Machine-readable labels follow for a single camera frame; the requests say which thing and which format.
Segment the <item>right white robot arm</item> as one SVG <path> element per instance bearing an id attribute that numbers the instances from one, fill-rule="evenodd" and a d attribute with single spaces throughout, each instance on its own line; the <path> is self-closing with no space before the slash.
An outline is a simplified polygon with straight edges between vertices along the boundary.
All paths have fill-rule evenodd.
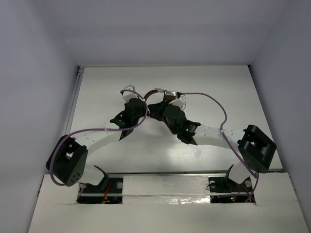
<path id="1" fill-rule="evenodd" d="M 237 131 L 214 128 L 188 120 L 180 107 L 164 101 L 148 108 L 149 116 L 164 122 L 181 142 L 231 149 L 237 155 L 239 162 L 230 167 L 224 179 L 228 190 L 237 190 L 251 175 L 269 171 L 276 144 L 259 127 L 248 125 Z"/>

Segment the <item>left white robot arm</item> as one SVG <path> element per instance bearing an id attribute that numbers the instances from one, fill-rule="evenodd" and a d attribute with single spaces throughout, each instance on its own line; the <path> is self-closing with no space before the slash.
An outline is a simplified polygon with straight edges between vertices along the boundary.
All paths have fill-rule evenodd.
<path id="1" fill-rule="evenodd" d="M 107 188 L 108 179 L 103 169 L 87 165 L 86 160 L 104 146 L 127 137 L 146 119 L 148 109 L 145 101 L 132 98 L 124 106 L 125 109 L 103 128 L 78 130 L 59 139 L 46 163 L 56 185 L 70 187 L 86 183 L 97 191 Z"/>

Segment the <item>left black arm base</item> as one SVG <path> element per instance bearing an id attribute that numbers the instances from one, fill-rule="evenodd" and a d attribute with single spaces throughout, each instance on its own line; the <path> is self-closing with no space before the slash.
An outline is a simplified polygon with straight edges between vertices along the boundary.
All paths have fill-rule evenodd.
<path id="1" fill-rule="evenodd" d="M 77 195 L 79 204 L 122 204 L 123 177 L 110 177 L 98 166 L 94 166 L 103 178 L 97 185 L 80 183 Z"/>

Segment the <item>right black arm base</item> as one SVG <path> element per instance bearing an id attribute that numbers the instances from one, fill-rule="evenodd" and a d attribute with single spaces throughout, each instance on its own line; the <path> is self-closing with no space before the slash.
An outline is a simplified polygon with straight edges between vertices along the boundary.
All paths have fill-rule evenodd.
<path id="1" fill-rule="evenodd" d="M 247 177 L 241 184 L 229 179 L 229 172 L 224 176 L 209 177 L 206 190 L 210 192 L 210 203 L 256 203 L 251 178 Z"/>

